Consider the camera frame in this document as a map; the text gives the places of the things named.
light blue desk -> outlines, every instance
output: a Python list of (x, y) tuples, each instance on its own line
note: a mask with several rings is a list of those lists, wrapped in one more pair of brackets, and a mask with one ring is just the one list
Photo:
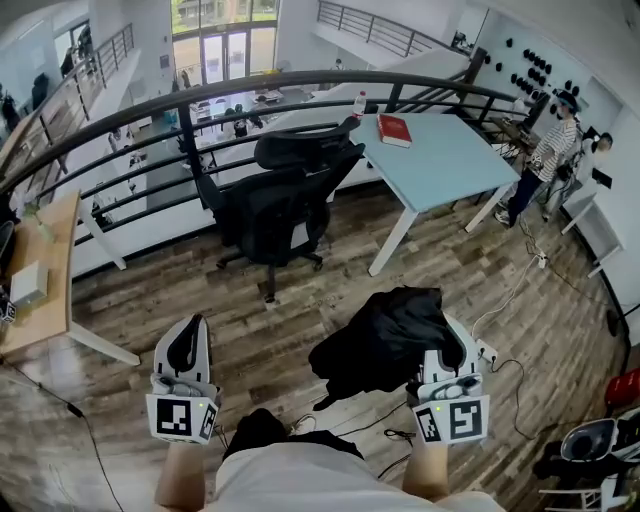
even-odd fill
[(443, 114), (392, 114), (407, 123), (413, 143), (401, 148), (380, 142), (375, 114), (363, 116), (351, 133), (364, 143), (371, 162), (404, 204), (404, 212), (369, 268), (377, 275), (419, 213), (497, 189), (465, 227), (467, 232), (486, 217), (518, 174), (476, 132), (458, 117)]

power strip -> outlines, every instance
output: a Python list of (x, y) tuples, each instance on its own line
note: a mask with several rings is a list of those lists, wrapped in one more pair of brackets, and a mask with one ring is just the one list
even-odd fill
[(478, 359), (482, 358), (489, 364), (498, 360), (498, 352), (487, 345), (484, 341), (478, 339), (476, 340), (476, 345), (478, 346)]

black pants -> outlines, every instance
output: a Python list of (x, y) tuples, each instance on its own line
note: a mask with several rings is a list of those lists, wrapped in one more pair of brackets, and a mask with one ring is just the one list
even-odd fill
[(516, 194), (509, 199), (509, 225), (511, 227), (516, 225), (518, 215), (528, 206), (529, 201), (531, 201), (533, 194), (535, 194), (540, 185), (542, 185), (542, 180), (532, 171), (526, 169), (522, 173)]
[(238, 430), (233, 436), (229, 448), (222, 457), (251, 448), (262, 448), (274, 443), (314, 443), (329, 446), (341, 452), (350, 453), (364, 459), (356, 445), (334, 436), (328, 430), (309, 432), (300, 436), (288, 436), (284, 425), (266, 409), (257, 409), (249, 416), (245, 416), (238, 424)]

chair headrest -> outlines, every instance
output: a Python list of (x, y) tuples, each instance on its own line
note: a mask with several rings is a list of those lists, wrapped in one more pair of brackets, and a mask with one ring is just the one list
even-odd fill
[(347, 146), (349, 132), (358, 126), (360, 121), (348, 117), (340, 126), (323, 132), (269, 132), (258, 140), (254, 157), (263, 169), (302, 164), (322, 167)]

black jacket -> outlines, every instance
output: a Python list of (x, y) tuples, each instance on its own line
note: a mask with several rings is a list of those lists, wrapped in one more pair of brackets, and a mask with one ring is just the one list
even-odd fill
[(329, 379), (329, 396), (320, 411), (360, 391), (391, 392), (420, 370), (426, 350), (442, 351), (447, 366), (458, 368), (462, 348), (449, 331), (438, 288), (395, 288), (375, 293), (349, 324), (309, 355), (314, 373)]

